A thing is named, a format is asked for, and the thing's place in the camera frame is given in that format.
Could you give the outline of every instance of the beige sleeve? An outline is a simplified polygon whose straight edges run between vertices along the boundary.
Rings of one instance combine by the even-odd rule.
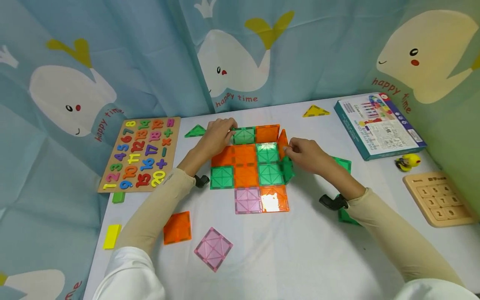
[[[434,278],[464,286],[432,244],[371,189],[348,204],[350,217],[368,230],[405,281]]]
[[[195,179],[183,170],[173,169],[133,214],[120,232],[115,249],[136,247],[151,255],[156,239],[178,202],[195,185]]]

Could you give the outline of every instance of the orange magnetic tile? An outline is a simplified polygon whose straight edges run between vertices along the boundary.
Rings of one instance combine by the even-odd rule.
[[[232,162],[235,165],[257,162],[257,150],[255,144],[233,145],[232,147]]]
[[[260,185],[256,163],[234,165],[233,177],[235,178],[235,188],[249,188]]]
[[[273,143],[278,139],[278,132],[280,125],[265,125],[257,126],[255,128],[255,142],[256,143]]]
[[[282,129],[282,132],[278,137],[278,141],[276,142],[276,144],[278,145],[278,153],[280,154],[280,160],[282,160],[285,157],[285,151],[283,151],[283,147],[288,146],[287,133],[285,132],[285,129]]]
[[[285,185],[261,186],[260,197],[264,213],[290,211]]]
[[[223,167],[233,165],[232,159],[233,146],[227,146],[223,149],[222,153],[212,157],[212,167]]]
[[[173,214],[163,227],[163,244],[169,245],[191,239],[190,212]]]

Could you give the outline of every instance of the black wrist strap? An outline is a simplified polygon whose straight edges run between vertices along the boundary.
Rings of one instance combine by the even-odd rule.
[[[318,202],[325,205],[326,208],[331,210],[339,210],[340,208],[348,208],[347,200],[342,194],[338,195],[335,199],[323,195]]]

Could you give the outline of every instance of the wooden number pad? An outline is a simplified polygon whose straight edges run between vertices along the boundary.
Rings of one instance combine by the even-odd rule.
[[[478,222],[476,214],[444,173],[407,175],[403,182],[430,225],[448,227]]]

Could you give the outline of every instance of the plus sign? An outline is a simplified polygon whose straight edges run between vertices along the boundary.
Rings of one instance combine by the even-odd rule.
[[[168,128],[165,132],[163,132],[163,134],[166,136],[166,137],[170,137],[170,135],[173,133],[173,131],[170,130],[170,128]]]
[[[156,165],[157,165],[158,168],[161,170],[161,169],[163,169],[164,166],[167,165],[167,163],[166,163],[165,160],[163,160],[163,158],[162,158],[159,162],[156,163]]]

